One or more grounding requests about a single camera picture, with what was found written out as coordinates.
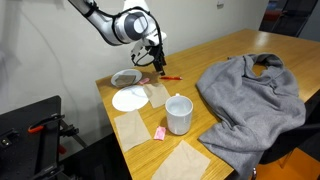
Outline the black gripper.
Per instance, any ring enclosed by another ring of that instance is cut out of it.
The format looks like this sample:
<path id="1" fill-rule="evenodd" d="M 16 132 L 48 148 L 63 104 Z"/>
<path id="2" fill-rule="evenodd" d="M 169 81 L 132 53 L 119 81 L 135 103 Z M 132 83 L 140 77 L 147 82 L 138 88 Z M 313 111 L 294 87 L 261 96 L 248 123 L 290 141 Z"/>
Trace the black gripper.
<path id="1" fill-rule="evenodd" d="M 131 61 L 134 66 L 146 67 L 153 65 L 156 71 L 159 71 L 161 76 L 165 75 L 163 67 L 166 65 L 163 46 L 162 44 L 151 46 L 144 45 L 142 41 L 138 41 L 134 48 L 131 50 Z M 143 62 L 146 56 L 150 56 L 151 59 L 147 62 Z"/>

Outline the robot arm white silver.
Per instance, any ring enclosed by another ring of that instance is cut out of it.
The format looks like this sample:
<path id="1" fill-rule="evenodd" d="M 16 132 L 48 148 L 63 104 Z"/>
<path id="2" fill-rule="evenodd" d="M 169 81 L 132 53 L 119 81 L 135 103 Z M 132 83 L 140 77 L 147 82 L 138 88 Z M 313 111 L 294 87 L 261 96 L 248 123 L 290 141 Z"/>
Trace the robot arm white silver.
<path id="1" fill-rule="evenodd" d="M 135 66 L 152 64 L 160 75 L 165 74 L 163 41 L 167 35 L 161 31 L 145 0 L 124 0 L 123 10 L 114 15 L 100 10 L 95 0 L 68 1 L 109 45 L 120 46 L 135 42 L 130 53 Z"/>

